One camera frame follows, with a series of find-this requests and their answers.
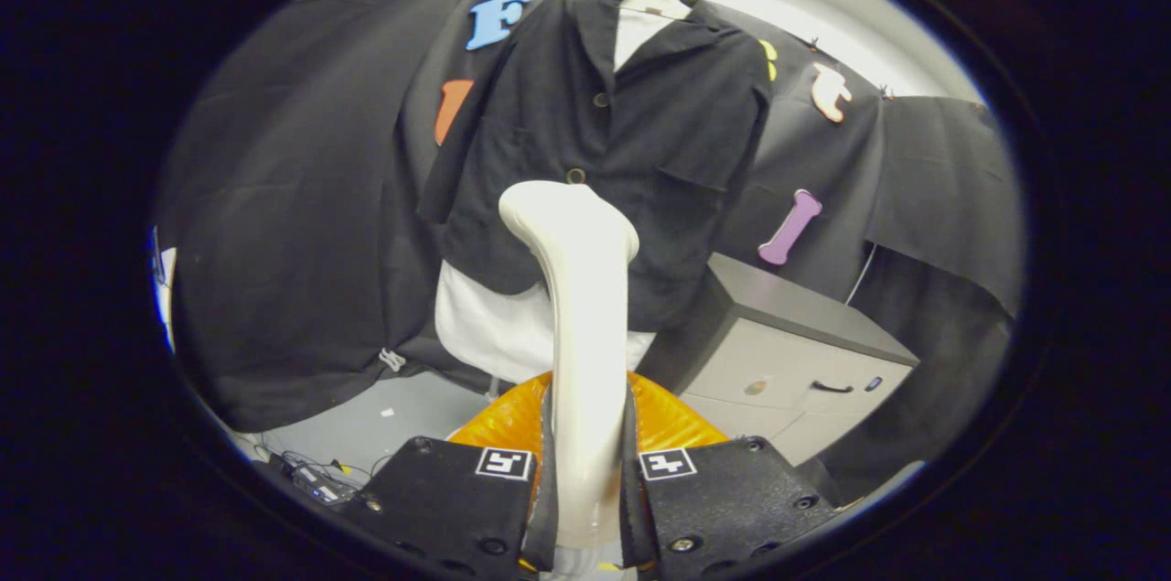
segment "screw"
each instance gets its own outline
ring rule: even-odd
[[[501,555],[502,553],[508,551],[507,545],[501,542],[501,540],[497,540],[494,538],[485,538],[480,540],[480,548],[484,549],[485,553],[492,554],[494,556]]]
[[[776,547],[780,547],[780,542],[765,542],[763,545],[756,547],[756,551],[752,552],[751,558],[755,558],[762,554],[767,554]]]
[[[671,551],[676,553],[687,553],[696,548],[696,541],[691,538],[679,538],[674,542],[671,542]]]

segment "white hanger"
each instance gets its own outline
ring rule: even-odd
[[[644,14],[662,15],[664,19],[676,19],[676,21],[682,21],[691,14],[690,6],[680,0],[623,0],[618,6],[622,9],[641,11]]]

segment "black fabric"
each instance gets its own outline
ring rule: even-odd
[[[425,315],[410,294],[384,305],[384,290],[420,288],[415,265],[392,260],[417,237],[385,232],[383,204],[403,206],[390,135],[456,1],[294,0],[225,61],[179,131],[159,244],[178,248],[200,381],[235,430],[361,392],[386,368],[388,331],[406,337]]]
[[[685,21],[615,73],[619,1],[547,0],[515,26],[452,122],[419,213],[447,223],[447,262],[514,295],[542,273],[501,221],[501,193],[582,169],[639,234],[629,328],[658,331],[694,292],[725,193],[751,163],[768,112],[767,64],[756,40],[690,1]]]
[[[885,152],[867,240],[947,271],[1020,309],[1025,196],[986,107],[895,98],[882,109]]]
[[[176,294],[184,302],[176,305],[176,317],[192,326],[180,356],[198,348],[187,365],[228,425],[254,431],[301,421],[376,378],[418,372],[420,365],[477,392],[487,389],[487,374],[460,363],[434,336],[438,241],[448,226],[416,216],[429,173],[439,176],[431,169],[440,156],[436,118],[444,83],[475,80],[486,88],[481,77],[502,64],[509,48],[506,40],[465,49],[473,32],[470,9],[484,1],[294,0],[221,64],[193,107],[162,177],[156,223],[160,247],[178,247],[176,272],[186,281]],[[519,42],[547,1],[521,7],[511,42]],[[982,305],[963,298],[970,282],[1011,307],[1011,280],[1019,274],[1005,251],[1020,248],[1023,232],[999,214],[1014,213],[1005,203],[1019,192],[1012,180],[986,172],[1002,179],[1011,168],[987,112],[949,98],[885,101],[852,69],[787,32],[726,6],[703,5],[700,14],[707,11],[778,52],[775,81],[766,83],[769,115],[752,165],[742,170],[746,187],[732,185],[723,194],[726,218],[714,234],[715,251],[844,301],[865,262],[867,239],[882,240],[922,262],[890,267],[886,281],[896,289],[918,286],[925,264],[968,280],[946,275],[965,288],[954,298],[941,292],[938,300],[972,328],[984,320]],[[602,43],[595,48],[603,63],[612,56],[612,37],[608,43],[604,52]],[[753,71],[766,71],[755,40],[744,50],[753,56]],[[642,52],[643,59],[652,52]],[[643,59],[631,60],[635,76]],[[827,121],[812,104],[815,61],[841,73],[854,94],[838,102],[843,123]],[[662,66],[644,67],[651,75]],[[461,107],[465,128],[474,127],[470,112],[485,98],[472,94]],[[586,105],[594,107],[588,98]],[[693,102],[692,110],[706,105]],[[459,139],[459,125],[448,138]],[[694,160],[677,163],[693,173]],[[594,172],[582,166],[589,184]],[[458,182],[459,173],[451,176]],[[563,171],[548,178],[563,180]],[[684,187],[665,173],[658,179]],[[797,189],[810,190],[823,211],[789,261],[772,267],[756,247],[783,221]],[[920,209],[930,217],[919,219]],[[949,213],[957,216],[945,219]],[[985,259],[970,248],[991,252]],[[902,271],[908,275],[899,276]],[[631,274],[631,288],[636,280]],[[908,340],[930,339],[941,327],[919,320],[886,329],[910,347]],[[916,372],[995,367],[993,355],[970,357],[950,344],[932,355],[959,355],[984,368],[943,362],[950,370],[924,371],[937,361],[920,354]],[[383,348],[408,358],[398,374],[378,360]],[[902,396],[890,403],[902,404]]]
[[[931,460],[977,417],[1008,353],[1013,319],[979,286],[879,247],[850,303],[920,363],[865,421],[816,458],[850,503],[904,465]]]
[[[882,138],[875,136],[882,93],[857,73],[786,34],[773,32],[776,81],[768,123],[748,185],[732,206],[715,252],[845,301],[868,250],[863,235],[878,187]],[[821,63],[845,77],[852,94],[840,101],[842,123],[833,123],[810,96]],[[796,190],[822,203],[785,265],[767,264],[758,247],[776,233]]]

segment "shirt pocket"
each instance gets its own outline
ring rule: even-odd
[[[703,272],[727,190],[672,165],[657,165],[649,189],[638,231],[644,262],[666,278]]]
[[[464,173],[475,193],[488,198],[491,206],[528,171],[529,131],[511,122],[482,117],[475,130],[472,162]]]

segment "cable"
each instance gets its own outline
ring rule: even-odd
[[[307,456],[304,453],[299,453],[296,451],[285,451],[285,452],[278,453],[276,451],[269,449],[267,446],[267,444],[255,444],[255,446],[253,447],[253,450],[255,450],[256,447],[262,447],[263,450],[268,451],[268,453],[271,456],[280,457],[285,462],[287,462],[290,465],[293,465],[293,472],[294,473],[296,473],[301,469],[304,469],[307,466],[316,466],[316,467],[319,467],[319,473],[322,473],[322,476],[324,476],[326,478],[333,480],[334,483],[338,483],[341,485],[345,485],[347,487],[350,487],[350,488],[355,490],[356,492],[362,490],[362,485],[355,485],[354,483],[350,483],[349,480],[347,480],[344,478],[338,478],[337,476],[334,476],[334,473],[330,473],[329,470],[337,469],[333,464],[328,464],[328,465],[321,464],[317,460],[310,458],[309,456]],[[338,462],[337,464],[341,464],[343,466],[348,466],[350,469],[355,469],[355,470],[361,471],[362,473],[365,473],[367,476],[370,476],[371,478],[374,478],[372,473],[368,472],[367,470],[364,470],[362,467],[347,465],[347,464],[343,464],[341,462]]]
[[[854,282],[854,290],[850,292],[850,296],[845,298],[845,306],[850,306],[850,301],[854,300],[854,294],[858,292],[858,286],[862,286],[862,278],[867,276],[867,271],[870,269],[870,261],[875,260],[875,248],[877,245],[870,244],[870,257],[867,259],[867,265],[862,267],[862,274],[858,275],[858,281]]]
[[[374,460],[374,464],[372,464],[372,465],[370,465],[370,471],[372,472],[372,473],[370,473],[370,478],[372,479],[372,478],[374,478],[374,474],[375,474],[375,473],[378,473],[378,472],[377,472],[377,469],[376,469],[376,467],[377,467],[377,465],[378,465],[378,463],[381,463],[382,460],[389,460],[389,459],[390,459],[390,458],[392,458],[392,457],[395,457],[395,453],[390,453],[390,454],[386,454],[386,456],[383,456],[383,457],[381,457],[381,458],[378,458],[378,459]]]

